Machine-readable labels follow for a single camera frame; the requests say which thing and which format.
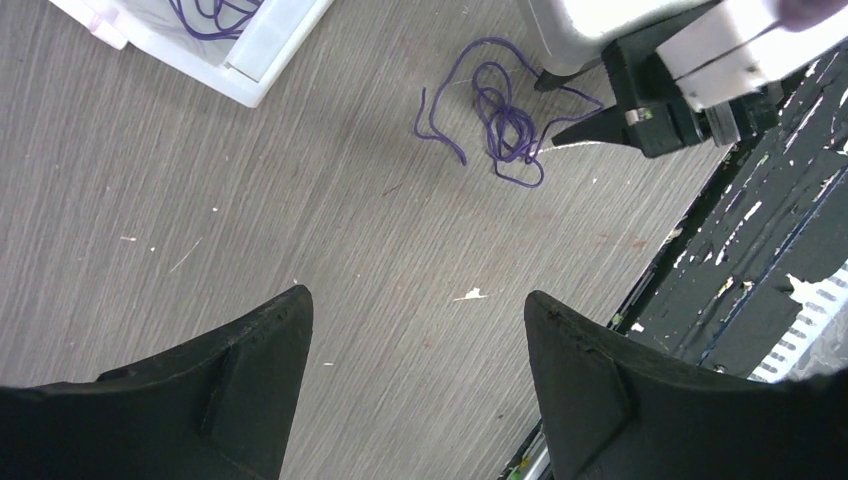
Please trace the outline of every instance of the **gray floor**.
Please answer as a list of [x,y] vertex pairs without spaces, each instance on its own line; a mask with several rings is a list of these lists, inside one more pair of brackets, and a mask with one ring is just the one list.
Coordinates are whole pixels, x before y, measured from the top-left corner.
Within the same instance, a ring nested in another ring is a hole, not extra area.
[[[315,334],[284,476],[495,476],[538,415],[525,295],[605,321],[720,155],[550,151],[525,190],[491,174],[460,82],[439,122],[462,168],[412,119],[491,34],[527,47],[513,2],[338,0],[249,110],[0,2],[0,382],[90,381],[299,282]],[[515,75],[539,121],[588,108]],[[577,86],[610,99],[602,71]]]

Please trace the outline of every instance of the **black painted surface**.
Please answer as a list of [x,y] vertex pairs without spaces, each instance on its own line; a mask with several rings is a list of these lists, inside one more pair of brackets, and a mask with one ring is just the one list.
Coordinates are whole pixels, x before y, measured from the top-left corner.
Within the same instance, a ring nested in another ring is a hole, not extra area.
[[0,478],[277,479],[311,338],[295,287],[94,383],[0,388]]
[[[838,155],[820,153],[820,161],[841,162],[844,158],[833,157]],[[776,256],[764,278],[740,301],[703,366],[721,365],[729,374],[748,376],[801,311],[801,305],[789,298],[792,286],[787,274],[816,283],[833,275],[848,259],[848,175],[845,169],[837,175],[785,252]]]
[[[783,110],[782,124],[729,158],[725,168],[733,179],[722,192],[712,192],[720,198],[708,212],[685,225],[685,250],[657,262],[666,265],[664,276],[654,278],[624,312],[622,329],[638,323],[629,331],[632,339],[694,364],[718,345],[734,309],[764,281],[787,239],[824,200],[824,182],[848,165],[848,157],[836,153],[848,141],[848,105],[840,106],[846,90],[848,53],[842,45],[804,79]],[[783,321],[760,322],[760,332],[785,327]],[[762,348],[770,343],[770,349],[773,337],[748,341],[762,341]]]

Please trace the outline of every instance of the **white paint chip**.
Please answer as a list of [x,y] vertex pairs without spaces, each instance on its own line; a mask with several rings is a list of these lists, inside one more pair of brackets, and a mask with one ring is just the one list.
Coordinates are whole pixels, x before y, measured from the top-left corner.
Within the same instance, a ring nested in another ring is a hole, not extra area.
[[839,172],[834,173],[827,180],[822,182],[821,189],[819,190],[819,193],[816,195],[816,198],[813,199],[813,202],[819,201],[819,199],[822,197],[822,195],[824,195],[824,192],[826,192],[828,187],[830,187],[830,184],[833,183],[833,180],[836,178],[836,175],[838,173]]
[[683,260],[683,257],[685,257],[685,256],[686,256],[686,250],[683,250],[683,253],[681,253],[680,256],[677,257],[677,260],[674,261],[674,266],[672,268],[677,268],[680,265],[680,261]]
[[730,290],[730,287],[732,287],[732,286],[733,286],[733,277],[732,276],[727,277],[727,281],[724,282],[724,285],[722,285],[721,288],[718,289],[716,296],[713,297],[713,298],[716,298],[716,299],[720,298],[722,295],[724,295],[724,292]]
[[476,300],[476,299],[479,299],[479,298],[486,298],[486,297],[488,297],[488,295],[480,295],[480,289],[477,288],[477,287],[474,287],[474,288],[471,289],[470,292],[466,293],[464,297],[454,298],[453,301],[454,302],[461,302],[463,300]]
[[816,65],[818,65],[818,64],[819,64],[818,60],[811,63],[810,66],[807,68],[807,72],[804,73],[804,76],[809,78],[812,74],[816,73]]
[[804,129],[804,127],[806,127],[806,126],[807,126],[807,122],[809,122],[809,121],[810,121],[810,117],[812,117],[812,116],[813,116],[813,114],[814,114],[814,113],[816,113],[816,110],[818,110],[819,105],[821,105],[821,102],[822,102],[823,100],[824,100],[824,95],[819,96],[819,99],[816,101],[816,103],[815,103],[815,104],[813,104],[812,108],[810,108],[810,110],[807,112],[807,114],[806,114],[806,115],[804,115],[804,118],[803,118],[803,119],[801,119],[801,124],[800,124],[800,125],[798,125],[798,128],[797,128],[797,129],[795,129],[795,131],[794,131],[794,132],[792,132],[792,135],[789,137],[789,141],[788,141],[788,142],[786,142],[786,147],[783,149],[783,153],[784,153],[784,154],[785,154],[786,152],[788,152],[788,151],[789,151],[789,147],[791,147],[791,146],[792,146],[792,144],[793,144],[793,143],[795,143],[795,140],[798,138],[798,134],[799,134],[799,133],[801,133],[801,130],[803,130],[803,129]]
[[748,213],[745,214],[745,217],[744,217],[745,221],[747,222],[748,220],[750,220],[751,217],[753,217],[754,214],[757,213],[757,210],[759,210],[762,205],[763,205],[763,202],[760,202],[760,201],[755,203],[754,206],[751,207],[750,210],[748,210]]

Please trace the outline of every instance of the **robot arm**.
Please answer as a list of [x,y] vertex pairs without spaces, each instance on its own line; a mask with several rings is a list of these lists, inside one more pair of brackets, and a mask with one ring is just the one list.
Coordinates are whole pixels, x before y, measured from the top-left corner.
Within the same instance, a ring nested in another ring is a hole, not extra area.
[[519,5],[545,68],[537,90],[562,85],[600,57],[616,97],[616,105],[560,132],[553,144],[617,143],[649,158],[710,137],[728,145],[761,135],[778,122],[777,82],[848,32],[848,0]]
[[838,44],[848,0],[724,0],[657,48],[696,112],[786,78]]

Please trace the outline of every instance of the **white plastic bin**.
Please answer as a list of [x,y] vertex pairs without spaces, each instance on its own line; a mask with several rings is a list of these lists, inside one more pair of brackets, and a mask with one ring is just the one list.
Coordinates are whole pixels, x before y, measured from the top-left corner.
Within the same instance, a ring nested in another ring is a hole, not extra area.
[[[96,37],[127,42],[248,107],[256,107],[333,0],[264,0],[238,40],[192,37],[169,0],[50,0]],[[193,5],[194,0],[183,0]],[[186,8],[197,29],[212,20]]]

